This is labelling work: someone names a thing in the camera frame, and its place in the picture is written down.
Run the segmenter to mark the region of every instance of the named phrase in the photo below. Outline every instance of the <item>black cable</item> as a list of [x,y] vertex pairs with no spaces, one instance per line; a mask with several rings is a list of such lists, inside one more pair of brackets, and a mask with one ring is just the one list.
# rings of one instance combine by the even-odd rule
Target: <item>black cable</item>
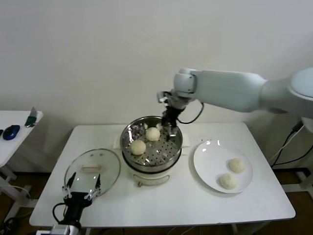
[[[285,146],[285,144],[287,143],[287,141],[289,140],[289,138],[290,138],[293,134],[294,134],[294,131],[291,131],[290,134],[287,136],[287,138],[286,138],[286,140],[285,140],[283,146]],[[283,150],[284,150],[284,149],[282,149],[282,150],[279,151],[278,157],[276,158],[276,160],[274,161],[274,163],[273,163],[270,167],[273,167],[273,166],[276,165],[276,162],[279,160],[280,155],[282,154],[282,151],[283,151]]]
[[292,160],[292,161],[285,162],[285,163],[278,163],[278,164],[275,164],[275,165],[282,165],[282,164],[293,163],[293,162],[295,162],[295,161],[298,161],[298,160],[300,160],[300,159],[306,157],[306,156],[311,152],[312,149],[313,149],[313,145],[312,145],[312,147],[311,147],[303,156],[301,156],[300,158],[297,158],[297,159],[294,159],[294,160]]
[[17,218],[9,218],[0,225],[1,235],[14,235],[17,231],[19,220]]
[[201,110],[200,110],[199,114],[196,116],[195,119],[193,119],[192,121],[189,121],[189,122],[183,122],[183,121],[181,121],[181,120],[179,120],[179,119],[177,118],[177,121],[179,121],[181,124],[190,124],[190,123],[193,123],[195,120],[197,120],[198,117],[201,115],[203,109],[204,109],[204,104],[203,104],[202,102],[200,102],[200,103],[201,103],[202,107],[201,107]]
[[[298,131],[301,129],[302,126],[303,126],[303,122],[302,122],[302,121],[299,121],[299,122],[292,128],[290,134],[287,136],[287,138],[286,138],[286,140],[285,140],[285,142],[284,142],[284,144],[283,144],[282,147],[285,146],[285,144],[287,143],[287,141],[289,140],[289,138],[292,136],[292,134],[298,132]],[[283,150],[284,150],[284,149],[281,149],[281,150],[279,151],[278,157],[276,158],[276,160],[274,161],[274,163],[273,163],[270,167],[273,168],[273,166],[276,165],[276,162],[279,160],[279,157],[280,157],[280,155],[282,154],[282,151],[283,151]]]
[[55,205],[52,209],[52,215],[53,215],[53,218],[55,219],[55,221],[57,221],[58,223],[60,223],[59,219],[57,218],[57,216],[55,215],[55,209],[58,207],[58,206],[61,206],[61,205],[65,205],[64,202],[61,202],[61,203],[58,203],[57,205]]

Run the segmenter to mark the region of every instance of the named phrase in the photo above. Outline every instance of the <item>metal steamer tray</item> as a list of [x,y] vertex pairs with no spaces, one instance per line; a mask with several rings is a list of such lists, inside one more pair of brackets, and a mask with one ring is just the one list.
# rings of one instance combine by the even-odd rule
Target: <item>metal steamer tray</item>
[[[121,135],[120,145],[126,163],[134,170],[154,174],[166,171],[180,157],[182,134],[178,129],[175,137],[170,137],[165,129],[160,130],[158,141],[148,141],[145,138],[146,128],[156,127],[161,123],[161,117],[147,116],[129,124]],[[142,155],[133,155],[130,150],[131,142],[141,140],[146,143],[146,151]]]

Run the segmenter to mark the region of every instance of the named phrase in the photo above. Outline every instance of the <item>floor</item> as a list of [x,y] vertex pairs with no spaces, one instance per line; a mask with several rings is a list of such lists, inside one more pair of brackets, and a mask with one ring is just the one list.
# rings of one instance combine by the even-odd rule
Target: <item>floor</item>
[[[299,183],[294,173],[280,172],[276,176],[282,184]],[[33,185],[30,194],[33,198],[39,198],[48,176],[20,175],[12,185],[23,187],[27,184]],[[313,234],[313,200],[305,192],[288,193],[288,198],[296,210],[296,218],[292,220],[274,221],[259,230],[256,235],[311,235]],[[6,213],[12,205],[12,201],[4,193],[0,195],[0,221],[3,221]],[[29,214],[31,209],[21,209],[18,215]],[[19,225],[15,235],[26,235],[37,231],[38,227],[32,227],[28,223],[29,216],[19,218]],[[238,230],[245,228],[247,224],[238,225]],[[167,235],[172,228],[135,228],[135,229],[93,229],[91,235]],[[190,227],[179,227],[170,232],[170,235],[181,235]],[[195,227],[186,235],[231,235],[230,225],[201,226]]]

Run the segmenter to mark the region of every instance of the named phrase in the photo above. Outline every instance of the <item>white plate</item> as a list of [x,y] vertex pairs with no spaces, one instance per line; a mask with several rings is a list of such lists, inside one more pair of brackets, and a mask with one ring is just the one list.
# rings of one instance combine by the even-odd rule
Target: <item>white plate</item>
[[[240,158],[246,163],[246,169],[242,173],[235,173],[228,167],[233,158]],[[194,154],[195,169],[200,178],[210,187],[225,193],[242,192],[252,180],[252,166],[243,152],[235,146],[223,141],[206,141],[201,143]],[[225,189],[219,182],[219,177],[229,173],[238,182],[235,189]]]

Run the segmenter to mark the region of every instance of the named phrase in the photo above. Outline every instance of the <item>white table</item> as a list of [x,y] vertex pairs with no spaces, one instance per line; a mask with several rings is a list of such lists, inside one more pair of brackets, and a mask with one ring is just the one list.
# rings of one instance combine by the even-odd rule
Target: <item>white table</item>
[[[52,226],[52,207],[63,201],[61,187],[69,164],[80,154],[108,148],[118,154],[121,173],[115,185],[86,208],[83,227],[144,227],[235,224],[290,219],[295,211],[243,123],[207,123],[180,126],[190,147],[183,148],[171,169],[171,178],[159,186],[138,188],[129,176],[121,150],[114,139],[125,125],[77,126],[74,128],[30,218],[33,226]],[[192,148],[201,141],[232,141],[244,151],[253,167],[253,180],[242,193],[219,193],[201,181],[192,165]],[[63,208],[56,210],[62,217]]]
[[[19,210],[20,207],[34,207],[35,200],[27,200],[25,198],[25,192],[19,192],[15,188],[10,187],[9,181],[15,180],[16,175],[5,166],[10,160],[15,151],[23,143],[29,133],[34,129],[34,127],[26,128],[24,125],[26,123],[27,117],[29,116],[30,111],[0,111],[0,129],[5,130],[11,125],[21,126],[16,137],[10,141],[3,139],[1,134],[0,136],[0,171],[7,176],[6,179],[0,177],[0,188],[1,191],[10,196],[16,202],[12,206],[10,212],[7,214],[5,220],[10,217],[13,217]],[[42,112],[37,113],[37,121],[39,122],[43,117]],[[25,186],[26,190],[30,190],[31,186]]]

